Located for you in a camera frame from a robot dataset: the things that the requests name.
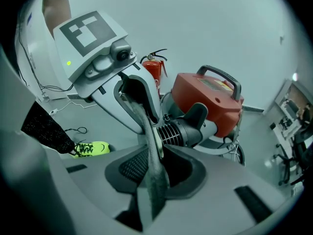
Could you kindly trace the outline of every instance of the black slot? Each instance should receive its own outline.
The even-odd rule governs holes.
[[[136,63],[134,63],[133,65],[135,66],[137,70],[140,70],[140,67]]]
[[[206,169],[202,162],[176,149],[175,146],[164,145],[162,163],[168,174],[170,188],[166,199],[186,199],[198,192],[206,179]]]
[[[106,93],[106,91],[104,90],[104,88],[102,86],[99,87],[99,91],[101,92],[102,95],[104,95]]]
[[[84,164],[79,164],[79,165],[75,165],[75,166],[71,166],[67,168],[68,173],[72,173],[72,172],[76,172],[82,169],[86,169],[87,166],[85,166]]]
[[[128,210],[122,211],[115,219],[122,224],[133,228],[134,230],[142,232],[142,223],[139,216],[137,195],[132,197]]]
[[[235,189],[235,192],[257,223],[262,222],[272,214],[272,211],[262,202],[262,200],[251,190],[249,186],[238,187]]]

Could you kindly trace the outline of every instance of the person's arm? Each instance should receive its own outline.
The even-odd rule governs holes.
[[[43,0],[43,14],[52,37],[53,29],[71,18],[68,0]]]

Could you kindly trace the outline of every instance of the sneaker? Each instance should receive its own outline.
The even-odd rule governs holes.
[[[109,144],[107,142],[95,141],[91,143],[78,143],[75,145],[75,158],[92,157],[110,152]]]

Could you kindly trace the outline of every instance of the red fire extinguisher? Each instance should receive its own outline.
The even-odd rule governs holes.
[[[157,50],[155,52],[150,53],[147,56],[142,57],[142,59],[140,60],[140,63],[143,65],[143,67],[145,67],[148,72],[151,73],[151,75],[153,76],[153,78],[155,79],[155,83],[156,83],[156,88],[158,91],[158,94],[160,95],[160,84],[161,84],[161,71],[162,71],[162,67],[164,69],[164,73],[167,77],[167,73],[165,70],[165,65],[164,65],[164,61],[157,61],[155,59],[155,57],[160,57],[163,58],[165,61],[167,61],[166,57],[160,56],[160,55],[156,55],[156,53],[162,51],[162,50],[167,50],[167,49],[160,49]]]

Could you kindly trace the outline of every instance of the red case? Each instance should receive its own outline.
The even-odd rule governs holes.
[[[179,73],[172,89],[174,102],[185,114],[198,102],[208,108],[206,119],[217,125],[219,138],[227,136],[240,118],[244,98],[236,101],[232,93],[218,78],[194,73]]]

